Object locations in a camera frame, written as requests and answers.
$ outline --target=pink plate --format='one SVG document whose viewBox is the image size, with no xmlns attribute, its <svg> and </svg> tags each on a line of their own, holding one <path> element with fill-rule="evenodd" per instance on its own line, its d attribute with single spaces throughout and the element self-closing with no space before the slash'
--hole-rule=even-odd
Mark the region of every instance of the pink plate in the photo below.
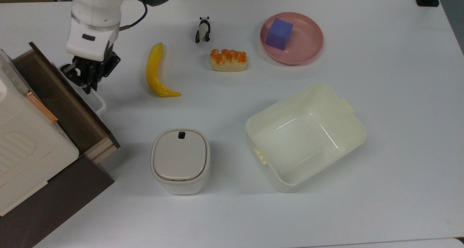
<svg viewBox="0 0 464 248">
<path fill-rule="evenodd" d="M 293 24 L 290 39 L 285 50 L 266 44 L 267 33 L 275 18 Z M 324 37 L 317 23 L 305 15 L 295 12 L 283 12 L 270 17 L 260 31 L 261 44 L 269 56 L 280 63 L 298 65 L 310 61 L 322 49 Z"/>
</svg>

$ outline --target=yellow banana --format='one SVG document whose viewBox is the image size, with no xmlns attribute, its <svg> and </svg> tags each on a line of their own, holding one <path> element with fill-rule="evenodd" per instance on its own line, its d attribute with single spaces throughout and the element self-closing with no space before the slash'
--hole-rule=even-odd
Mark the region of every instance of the yellow banana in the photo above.
<svg viewBox="0 0 464 248">
<path fill-rule="evenodd" d="M 159 42 L 150 51 L 146 61 L 146 82 L 157 96 L 180 96 L 179 92 L 171 91 L 158 79 L 158 68 L 163 55 L 163 43 Z"/>
</svg>

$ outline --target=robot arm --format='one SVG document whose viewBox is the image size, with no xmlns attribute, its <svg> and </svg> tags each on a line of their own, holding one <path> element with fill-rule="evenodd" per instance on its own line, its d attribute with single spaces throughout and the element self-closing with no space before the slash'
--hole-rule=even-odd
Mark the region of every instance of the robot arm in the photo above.
<svg viewBox="0 0 464 248">
<path fill-rule="evenodd" d="M 168 0 L 141 0 L 144 5 L 162 4 Z M 73 62 L 60 68 L 73 83 L 89 94 L 107 77 L 120 59 L 113 52 L 118 37 L 123 0 L 73 0 L 71 30 L 66 51 L 75 55 Z"/>
</svg>

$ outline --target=white plastic container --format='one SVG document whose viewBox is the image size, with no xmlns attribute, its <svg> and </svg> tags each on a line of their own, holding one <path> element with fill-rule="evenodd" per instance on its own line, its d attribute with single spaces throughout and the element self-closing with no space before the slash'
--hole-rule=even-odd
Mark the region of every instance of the white plastic container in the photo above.
<svg viewBox="0 0 464 248">
<path fill-rule="evenodd" d="M 68 136 L 27 100 L 21 88 L 28 89 L 0 51 L 0 216 L 79 156 Z"/>
<path fill-rule="evenodd" d="M 361 145 L 366 130 L 353 112 L 314 83 L 251 117 L 246 130 L 272 186 L 287 192 Z"/>
<path fill-rule="evenodd" d="M 173 194 L 192 195 L 201 190 L 209 177 L 209 164 L 209 142 L 199 131 L 170 129 L 154 141 L 151 171 Z"/>
</svg>

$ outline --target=bread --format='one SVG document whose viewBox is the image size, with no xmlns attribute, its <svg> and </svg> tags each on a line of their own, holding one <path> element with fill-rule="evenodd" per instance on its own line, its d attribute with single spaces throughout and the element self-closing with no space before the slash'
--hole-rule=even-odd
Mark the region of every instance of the bread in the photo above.
<svg viewBox="0 0 464 248">
<path fill-rule="evenodd" d="M 214 71 L 244 71 L 247 67 L 247 54 L 243 51 L 214 49 L 209 54 L 209 63 Z"/>
</svg>

